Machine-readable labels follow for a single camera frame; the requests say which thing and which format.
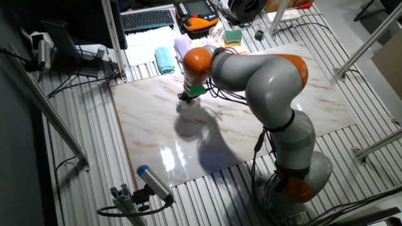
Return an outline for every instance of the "screen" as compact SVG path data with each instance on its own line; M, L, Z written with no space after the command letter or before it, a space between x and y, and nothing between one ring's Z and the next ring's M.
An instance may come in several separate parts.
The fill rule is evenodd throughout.
M194 15L194 14L210 15L211 14L211 10L207 6L205 1L196 1L194 3L186 3L185 7L190 15Z

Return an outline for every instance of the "blue towel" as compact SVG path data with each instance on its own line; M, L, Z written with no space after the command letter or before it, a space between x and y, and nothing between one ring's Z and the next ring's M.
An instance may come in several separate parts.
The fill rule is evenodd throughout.
M167 47L162 46L155 50L156 63L162 75L175 72L175 65L171 60L170 52Z

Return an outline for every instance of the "green sponge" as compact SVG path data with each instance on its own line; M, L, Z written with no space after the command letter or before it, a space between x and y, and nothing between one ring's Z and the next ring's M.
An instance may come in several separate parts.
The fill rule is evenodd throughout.
M225 46L237 46L241 44L241 31L226 31L224 36Z

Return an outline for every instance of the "white paper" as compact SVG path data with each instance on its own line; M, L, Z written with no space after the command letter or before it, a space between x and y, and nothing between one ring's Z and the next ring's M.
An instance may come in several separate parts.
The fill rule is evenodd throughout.
M130 66L155 61L155 50L162 46L167 47L173 62L176 62L174 44L175 38L180 35L179 32L173 31L170 27L165 26L127 36L128 48L126 55Z

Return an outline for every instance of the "bracket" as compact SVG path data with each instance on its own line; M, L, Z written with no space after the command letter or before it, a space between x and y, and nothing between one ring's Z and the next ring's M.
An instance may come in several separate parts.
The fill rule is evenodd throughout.
M274 31L274 32L271 33L271 39L272 39L272 40L275 40L275 39L276 39L276 31Z
M357 157L357 154L359 154L359 152L360 151L362 151L360 148L357 148L357 147L353 147L353 148L351 148L351 150L352 150L352 153L353 153L353 155L355 156L355 157ZM362 159L358 159L359 160L359 162L360 162L360 164L362 165L362 166L364 166L364 165L366 165L366 160L367 160L367 156L365 156L365 157L363 157Z
M336 78L338 76L338 72L340 71L340 68L334 68L334 77ZM345 73L343 73L342 75L340 75L340 80L342 82L345 82Z

